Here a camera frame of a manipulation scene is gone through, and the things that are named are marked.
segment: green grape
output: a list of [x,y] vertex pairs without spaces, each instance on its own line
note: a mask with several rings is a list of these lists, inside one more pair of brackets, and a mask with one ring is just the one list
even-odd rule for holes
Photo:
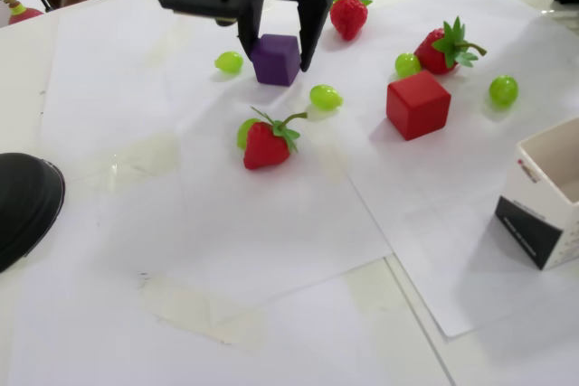
[[496,108],[510,108],[518,96],[517,81],[510,76],[498,76],[490,84],[489,95]]
[[328,85],[314,86],[309,92],[309,99],[320,110],[334,110],[342,105],[344,99]]
[[237,146],[243,150],[247,147],[247,132],[256,122],[261,122],[260,119],[251,118],[245,121],[237,130]]
[[396,58],[396,74],[401,79],[413,76],[417,72],[420,72],[421,66],[418,58],[412,53],[403,53],[398,58]]
[[243,65],[243,57],[238,52],[225,52],[215,60],[215,66],[224,72],[239,72]]

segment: black round object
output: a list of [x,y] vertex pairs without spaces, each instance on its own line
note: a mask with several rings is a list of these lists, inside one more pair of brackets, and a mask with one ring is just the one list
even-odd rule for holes
[[61,211],[58,168],[26,154],[0,154],[0,272],[43,239]]

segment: white box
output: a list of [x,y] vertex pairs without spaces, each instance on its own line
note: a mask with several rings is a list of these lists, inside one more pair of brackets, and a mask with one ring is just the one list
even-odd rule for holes
[[579,256],[579,118],[517,144],[495,214],[541,269]]

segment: white table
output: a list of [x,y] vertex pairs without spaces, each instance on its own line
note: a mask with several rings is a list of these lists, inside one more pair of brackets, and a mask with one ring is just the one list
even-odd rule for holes
[[[107,1],[91,0],[71,8]],[[577,16],[574,8],[553,6],[552,0],[523,1],[564,24],[576,23],[569,20]],[[43,156],[38,135],[61,13],[57,11],[0,30],[0,47],[7,60],[0,70],[3,103],[0,152],[20,151]],[[0,385],[7,379],[14,306],[24,269],[25,259],[0,275]],[[533,318],[544,314],[540,307],[536,315],[524,313],[521,319],[510,318],[449,341],[439,331],[394,255],[339,279],[344,279],[351,289],[352,304],[373,336],[375,357],[384,361],[392,384],[542,384],[547,379],[555,379],[553,384],[567,384],[557,381],[557,372],[549,371],[544,372],[545,378],[540,381],[535,377],[538,383],[532,382],[533,377],[526,383],[522,380],[527,366],[552,357],[549,352],[557,351],[557,339],[565,341],[555,334],[542,348],[540,340],[521,339],[525,330],[541,326],[533,323]],[[513,329],[517,329],[514,342],[502,345],[500,336]]]

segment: red strawberry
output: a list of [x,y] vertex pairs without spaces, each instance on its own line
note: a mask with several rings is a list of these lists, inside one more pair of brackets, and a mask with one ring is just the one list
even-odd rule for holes
[[247,132],[247,147],[243,164],[253,170],[264,166],[280,165],[290,156],[291,151],[297,151],[294,140],[299,133],[286,126],[294,118],[307,118],[307,113],[291,115],[285,121],[273,121],[266,114],[253,108],[270,123],[256,122]]
[[338,33],[346,41],[353,40],[362,29],[368,17],[366,7],[371,3],[371,0],[334,0],[329,16]]
[[432,74],[446,74],[454,70],[457,64],[472,67],[472,62],[478,57],[467,50],[472,47],[481,56],[487,51],[477,44],[464,41],[464,32],[465,26],[460,24],[459,17],[456,17],[452,27],[444,22],[444,29],[430,32],[414,52],[422,67]]

